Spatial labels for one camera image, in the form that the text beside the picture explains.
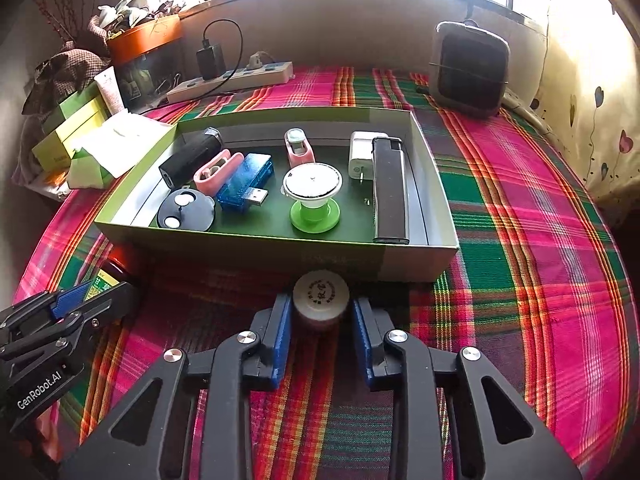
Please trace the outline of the green white spool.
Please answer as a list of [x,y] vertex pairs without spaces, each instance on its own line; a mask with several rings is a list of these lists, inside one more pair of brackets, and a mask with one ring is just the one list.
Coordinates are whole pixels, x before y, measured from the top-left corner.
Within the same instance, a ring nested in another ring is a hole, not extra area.
[[343,178],[324,162],[306,162],[288,170],[281,193],[294,200],[290,219],[294,228],[307,234],[331,231],[340,222],[340,205],[334,196],[341,191]]

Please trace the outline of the green cardboard tray box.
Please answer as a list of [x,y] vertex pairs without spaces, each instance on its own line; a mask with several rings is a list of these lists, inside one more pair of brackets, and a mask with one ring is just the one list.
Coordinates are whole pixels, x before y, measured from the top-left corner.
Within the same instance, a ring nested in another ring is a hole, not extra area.
[[[156,222],[157,211],[170,191],[160,164],[208,127],[219,131],[233,153],[271,156],[268,195],[242,214],[217,208],[206,232],[163,229]],[[302,128],[316,159],[335,167],[343,178],[335,196],[341,218],[329,232],[307,234],[291,223],[294,202],[281,186],[288,171],[284,134],[292,127]],[[349,140],[355,131],[401,140],[407,187],[403,200],[375,182],[349,177]],[[416,114],[382,108],[274,108],[178,122],[118,182],[96,225],[114,244],[174,252],[221,268],[294,274],[329,269],[365,280],[432,282],[460,249],[442,179]]]

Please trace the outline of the black round disc gadget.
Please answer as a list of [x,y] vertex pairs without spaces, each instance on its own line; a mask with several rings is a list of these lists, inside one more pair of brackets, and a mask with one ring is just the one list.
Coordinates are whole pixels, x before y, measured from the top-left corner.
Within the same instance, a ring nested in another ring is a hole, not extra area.
[[180,188],[160,204],[156,223],[162,229],[206,232],[215,221],[214,200],[193,188]]

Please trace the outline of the pink clip small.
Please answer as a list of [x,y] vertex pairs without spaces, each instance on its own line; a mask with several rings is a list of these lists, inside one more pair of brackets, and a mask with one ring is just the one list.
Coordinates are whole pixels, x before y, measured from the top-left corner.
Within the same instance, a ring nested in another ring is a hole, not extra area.
[[239,169],[243,160],[242,153],[232,154],[228,148],[224,148],[194,174],[196,189],[205,195],[215,196]]

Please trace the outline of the black rectangular device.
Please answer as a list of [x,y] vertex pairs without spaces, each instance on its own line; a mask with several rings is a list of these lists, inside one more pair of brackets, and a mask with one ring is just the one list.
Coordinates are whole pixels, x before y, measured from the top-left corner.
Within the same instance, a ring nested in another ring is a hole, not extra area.
[[160,164],[160,175],[167,187],[175,191],[188,184],[196,170],[213,159],[223,148],[224,141],[220,132],[213,127],[206,128]]

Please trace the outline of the brown fabric bow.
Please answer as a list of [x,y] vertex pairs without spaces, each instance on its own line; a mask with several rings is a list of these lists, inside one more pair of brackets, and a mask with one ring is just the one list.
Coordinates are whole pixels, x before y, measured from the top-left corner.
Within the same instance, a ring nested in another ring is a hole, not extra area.
[[30,116],[52,112],[66,98],[84,90],[107,66],[104,58],[88,50],[58,52],[37,66],[22,114]]

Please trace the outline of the yellow green boxes stack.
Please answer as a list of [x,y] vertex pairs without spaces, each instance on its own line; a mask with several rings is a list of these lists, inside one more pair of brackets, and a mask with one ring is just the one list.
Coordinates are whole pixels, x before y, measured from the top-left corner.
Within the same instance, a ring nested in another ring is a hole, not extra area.
[[32,154],[45,172],[66,169],[81,138],[109,117],[100,90],[92,82],[55,107],[42,126],[46,136],[32,148]]

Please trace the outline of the light green paper bag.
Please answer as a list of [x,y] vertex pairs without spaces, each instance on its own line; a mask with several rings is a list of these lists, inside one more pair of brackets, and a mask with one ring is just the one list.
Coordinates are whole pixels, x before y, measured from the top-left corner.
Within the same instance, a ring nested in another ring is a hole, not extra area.
[[70,161],[66,182],[72,190],[95,188],[105,190],[114,181],[114,177],[86,150],[81,148]]

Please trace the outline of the grey desk fan heater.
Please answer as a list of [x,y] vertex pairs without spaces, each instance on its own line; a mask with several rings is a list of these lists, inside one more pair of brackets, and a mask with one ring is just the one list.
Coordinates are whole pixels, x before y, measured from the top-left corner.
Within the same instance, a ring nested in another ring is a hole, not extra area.
[[509,44],[465,22],[440,22],[428,66],[428,91],[439,106],[487,118],[497,114],[508,83]]

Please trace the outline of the brown bottle red cap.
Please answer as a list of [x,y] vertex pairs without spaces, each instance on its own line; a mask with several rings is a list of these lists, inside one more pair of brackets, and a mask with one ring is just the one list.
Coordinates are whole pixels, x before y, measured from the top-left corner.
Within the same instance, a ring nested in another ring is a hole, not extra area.
[[122,255],[119,252],[111,252],[89,281],[84,300],[88,301],[95,296],[101,295],[102,292],[106,292],[116,285],[129,280],[130,273],[125,263],[122,262]]

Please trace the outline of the heart pattern curtain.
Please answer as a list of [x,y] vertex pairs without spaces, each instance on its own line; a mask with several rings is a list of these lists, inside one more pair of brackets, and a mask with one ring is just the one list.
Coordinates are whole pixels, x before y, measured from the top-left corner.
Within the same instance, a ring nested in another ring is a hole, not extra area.
[[629,0],[513,0],[511,89],[608,222],[639,206],[639,13]]

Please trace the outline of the plaid table cloth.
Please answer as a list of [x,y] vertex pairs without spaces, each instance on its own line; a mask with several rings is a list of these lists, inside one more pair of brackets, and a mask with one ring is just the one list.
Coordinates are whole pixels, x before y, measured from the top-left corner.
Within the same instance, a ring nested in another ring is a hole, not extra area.
[[[308,68],[288,84],[160,110],[168,122],[263,108],[412,110],[460,240],[431,285],[378,298],[426,344],[483,351],[587,479],[617,476],[639,432],[634,294],[608,227],[564,160],[520,118],[488,125],[420,92],[425,77]],[[383,479],[390,396],[352,360],[352,332],[297,333],[282,387],[252,397],[259,479]]]

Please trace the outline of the blue usb dongle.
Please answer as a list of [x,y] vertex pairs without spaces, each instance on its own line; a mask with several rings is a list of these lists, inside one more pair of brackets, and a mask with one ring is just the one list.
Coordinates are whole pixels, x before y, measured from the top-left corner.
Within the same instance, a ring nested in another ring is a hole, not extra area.
[[223,211],[244,214],[251,206],[262,206],[268,196],[266,184],[273,176],[272,157],[248,153],[240,166],[215,195]]

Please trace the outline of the white round small container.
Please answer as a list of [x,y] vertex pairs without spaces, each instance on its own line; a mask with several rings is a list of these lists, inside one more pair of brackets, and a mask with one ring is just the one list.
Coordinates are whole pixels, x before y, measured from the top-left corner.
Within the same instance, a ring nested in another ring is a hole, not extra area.
[[344,278],[329,270],[317,270],[296,281],[292,298],[304,323],[317,330],[325,330],[340,322],[349,304],[350,293]]

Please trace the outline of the white paper sheet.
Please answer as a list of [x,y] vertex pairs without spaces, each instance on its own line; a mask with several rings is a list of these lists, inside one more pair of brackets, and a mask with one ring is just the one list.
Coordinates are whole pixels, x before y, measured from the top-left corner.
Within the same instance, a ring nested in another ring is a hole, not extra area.
[[143,115],[120,112],[85,134],[78,154],[89,155],[112,177],[136,166],[171,125]]

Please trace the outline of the pink clip mint button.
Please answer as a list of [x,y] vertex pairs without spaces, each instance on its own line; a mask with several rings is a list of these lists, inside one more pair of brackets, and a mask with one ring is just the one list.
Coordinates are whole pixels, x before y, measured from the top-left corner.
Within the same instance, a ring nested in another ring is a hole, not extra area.
[[288,129],[284,134],[284,142],[291,168],[316,161],[314,159],[314,151],[302,128]]

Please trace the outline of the white power strip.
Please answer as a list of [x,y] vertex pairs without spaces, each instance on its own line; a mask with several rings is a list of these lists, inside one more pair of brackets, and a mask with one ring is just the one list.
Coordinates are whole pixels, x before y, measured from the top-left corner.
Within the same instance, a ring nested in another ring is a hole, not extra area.
[[256,70],[243,68],[229,76],[230,70],[216,79],[204,80],[202,77],[183,81],[171,89],[166,98],[169,103],[201,99],[203,96],[258,87],[286,84],[294,77],[292,62],[268,63]]

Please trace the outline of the orange black planter box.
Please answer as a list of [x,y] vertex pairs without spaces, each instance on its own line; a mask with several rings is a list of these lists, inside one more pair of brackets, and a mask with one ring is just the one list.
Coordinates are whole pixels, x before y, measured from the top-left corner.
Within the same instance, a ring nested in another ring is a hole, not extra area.
[[184,81],[182,28],[177,14],[137,25],[106,40],[128,110],[154,107]]

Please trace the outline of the white power adapter plug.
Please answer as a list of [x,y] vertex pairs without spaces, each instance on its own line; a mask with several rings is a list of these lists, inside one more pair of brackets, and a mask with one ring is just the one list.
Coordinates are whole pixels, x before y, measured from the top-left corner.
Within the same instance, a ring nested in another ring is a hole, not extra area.
[[373,140],[387,138],[384,132],[354,131],[350,136],[348,175],[354,180],[373,180]]

